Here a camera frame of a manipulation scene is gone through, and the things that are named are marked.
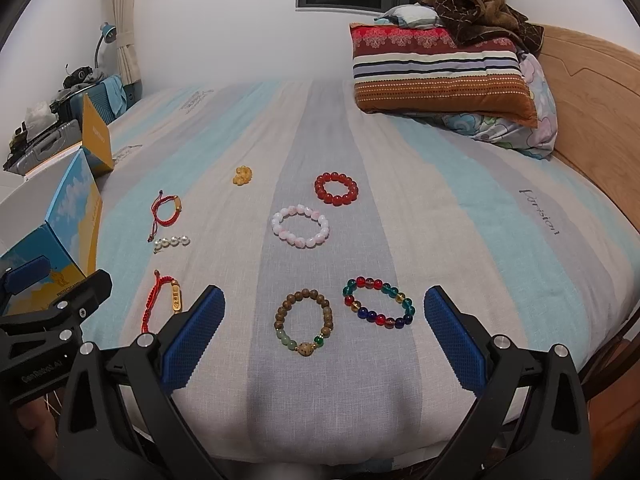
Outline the person left hand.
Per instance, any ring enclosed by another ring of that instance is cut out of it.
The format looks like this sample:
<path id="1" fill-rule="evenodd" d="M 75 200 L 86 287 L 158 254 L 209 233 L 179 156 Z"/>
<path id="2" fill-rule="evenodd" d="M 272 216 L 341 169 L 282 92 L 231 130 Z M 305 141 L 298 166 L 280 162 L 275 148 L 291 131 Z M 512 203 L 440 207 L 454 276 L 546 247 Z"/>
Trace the person left hand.
<path id="1" fill-rule="evenodd" d="M 19 408 L 18 422 L 30 434 L 30 442 L 36 453 L 48 464 L 55 459 L 58 437 L 55 420 L 47 408 L 47 402 L 39 398 Z"/>

